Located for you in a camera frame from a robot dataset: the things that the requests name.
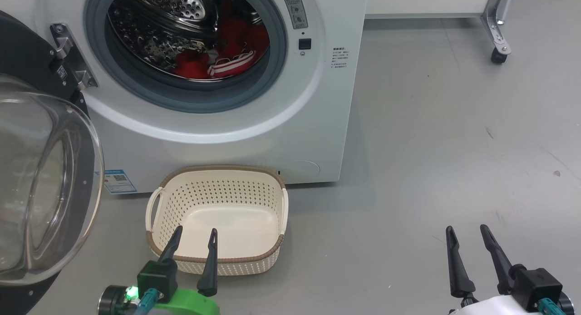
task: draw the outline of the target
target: brown basket rim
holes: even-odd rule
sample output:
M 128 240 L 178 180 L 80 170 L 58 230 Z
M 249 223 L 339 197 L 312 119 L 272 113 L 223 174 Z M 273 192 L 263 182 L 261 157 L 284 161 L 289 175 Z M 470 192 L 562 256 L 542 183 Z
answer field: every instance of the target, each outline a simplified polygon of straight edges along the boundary
M 151 247 L 152 251 L 156 253 L 156 255 L 161 255 L 162 250 L 158 248 L 155 242 L 153 242 L 153 233 L 151 231 L 146 231 L 145 235 L 147 237 L 147 242 L 149 243 L 149 246 Z M 254 257 L 219 258 L 218 263 L 220 264 L 253 263 L 255 261 L 267 259 L 272 254 L 274 254 L 278 248 L 280 248 L 284 238 L 285 238 L 284 234 L 279 235 L 278 239 L 276 240 L 276 243 L 274 243 L 274 246 L 266 253 L 263 253 L 262 255 Z M 173 259 L 174 261 L 187 261 L 189 263 L 203 263 L 203 264 L 206 263 L 206 258 L 201 257 L 174 256 Z
M 247 172 L 259 172 L 268 174 L 272 178 L 281 185 L 281 189 L 285 189 L 285 183 L 282 181 L 281 177 L 278 176 L 276 173 L 272 172 L 271 170 L 255 167 L 255 166 L 244 166 L 244 165 L 199 165 L 199 166 L 187 166 L 180 168 L 166 176 L 166 178 L 160 183 L 160 187 L 166 187 L 168 182 L 173 178 L 179 176 L 180 174 L 186 172 L 201 172 L 201 171 L 214 171 L 214 170 L 235 170 L 235 171 L 247 171 Z

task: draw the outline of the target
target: white washing machine body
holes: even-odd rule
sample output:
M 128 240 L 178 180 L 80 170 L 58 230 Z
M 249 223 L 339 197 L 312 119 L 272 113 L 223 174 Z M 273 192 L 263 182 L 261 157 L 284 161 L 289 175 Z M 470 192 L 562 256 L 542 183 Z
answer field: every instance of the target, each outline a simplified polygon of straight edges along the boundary
M 98 83 L 83 94 L 106 174 L 130 181 L 110 191 L 151 192 L 176 169 L 198 164 L 266 167 L 286 183 L 340 178 L 367 0 L 301 0 L 308 26 L 297 29 L 288 0 L 272 0 L 285 27 L 280 74 L 252 101 L 205 114 L 158 106 L 120 84 L 89 41 L 87 1 L 0 0 L 0 10 L 49 42 L 54 23 L 74 36 Z M 310 39 L 310 49 L 299 49 L 300 39 Z

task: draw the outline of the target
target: green light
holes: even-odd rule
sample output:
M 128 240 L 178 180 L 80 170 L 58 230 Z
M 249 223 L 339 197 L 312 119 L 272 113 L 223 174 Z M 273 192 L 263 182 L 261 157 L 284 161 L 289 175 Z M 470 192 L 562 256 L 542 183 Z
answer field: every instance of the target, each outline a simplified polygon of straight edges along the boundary
M 130 286 L 125 291 L 125 297 L 127 298 L 127 300 L 135 300 L 137 299 L 137 297 L 139 297 L 139 290 L 134 285 Z

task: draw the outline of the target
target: basket bottom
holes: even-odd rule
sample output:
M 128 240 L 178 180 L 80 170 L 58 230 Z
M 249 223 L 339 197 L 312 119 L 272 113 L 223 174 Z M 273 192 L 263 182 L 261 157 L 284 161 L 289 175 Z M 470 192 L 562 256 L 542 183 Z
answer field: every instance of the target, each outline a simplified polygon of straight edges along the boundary
M 255 257 L 269 251 L 280 234 L 275 212 L 254 205 L 211 205 L 187 215 L 176 255 L 206 258 L 212 228 L 218 230 L 218 258 Z

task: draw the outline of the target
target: perforated basket wall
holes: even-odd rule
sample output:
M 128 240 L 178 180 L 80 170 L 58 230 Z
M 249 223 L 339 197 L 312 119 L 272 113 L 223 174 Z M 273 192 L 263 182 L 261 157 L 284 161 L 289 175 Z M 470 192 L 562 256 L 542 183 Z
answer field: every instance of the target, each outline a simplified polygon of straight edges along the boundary
M 153 226 L 151 213 L 158 195 L 158 210 Z M 276 214 L 277 232 L 280 234 L 269 251 L 254 257 L 218 259 L 218 275 L 241 276 L 258 274 L 270 269 L 280 252 L 288 216 L 288 195 L 282 180 L 267 170 L 243 166 L 187 167 L 170 174 L 156 190 L 148 203 L 146 228 L 152 251 L 160 255 L 172 233 L 187 214 L 196 207 L 230 204 L 253 205 L 270 209 Z M 182 236 L 181 243 L 187 243 Z M 218 239 L 218 250 L 221 244 Z M 201 274 L 206 259 L 174 256 L 178 269 Z

